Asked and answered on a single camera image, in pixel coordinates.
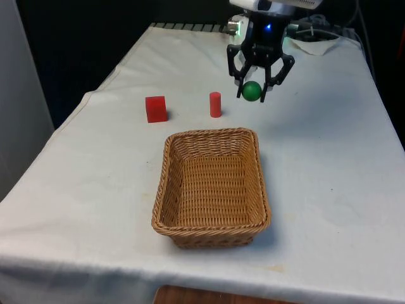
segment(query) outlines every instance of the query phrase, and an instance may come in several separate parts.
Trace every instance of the wall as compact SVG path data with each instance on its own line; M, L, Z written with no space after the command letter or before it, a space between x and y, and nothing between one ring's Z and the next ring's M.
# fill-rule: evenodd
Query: wall
M53 131L13 0L0 0L0 201Z

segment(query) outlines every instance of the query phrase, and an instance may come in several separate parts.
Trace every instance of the wooden floor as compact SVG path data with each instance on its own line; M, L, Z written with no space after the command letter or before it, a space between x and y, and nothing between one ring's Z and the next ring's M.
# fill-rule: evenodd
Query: wooden floor
M200 289L162 286L156 292L153 304L293 304L288 302L216 293Z

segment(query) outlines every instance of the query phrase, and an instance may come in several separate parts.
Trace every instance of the red cube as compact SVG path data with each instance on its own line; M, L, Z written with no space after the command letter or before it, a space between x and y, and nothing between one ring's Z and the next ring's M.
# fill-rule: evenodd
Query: red cube
M147 122L167 122L164 96L147 97L145 101Z

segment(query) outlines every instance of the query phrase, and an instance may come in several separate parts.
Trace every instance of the wicker basket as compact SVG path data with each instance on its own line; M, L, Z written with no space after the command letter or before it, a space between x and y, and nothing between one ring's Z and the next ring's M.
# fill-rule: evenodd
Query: wicker basket
M270 224L258 137L248 129L170 136L152 226L181 248L249 244Z

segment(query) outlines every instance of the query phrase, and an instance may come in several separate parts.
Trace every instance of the robotic arm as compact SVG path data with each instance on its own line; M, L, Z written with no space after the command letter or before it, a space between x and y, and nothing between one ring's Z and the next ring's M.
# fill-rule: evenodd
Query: robotic arm
M229 75L238 82L237 97L242 94L244 78L252 66L265 70L265 82L260 102L265 101L268 89L280 85L295 63L294 57L286 55L282 43L286 26L290 23L295 7L313 10L323 0L230 0L231 4L245 9L249 17L245 40L240 45L227 47ZM235 67L235 57L242 51L245 62L240 70ZM271 66L281 58L283 67L271 76Z

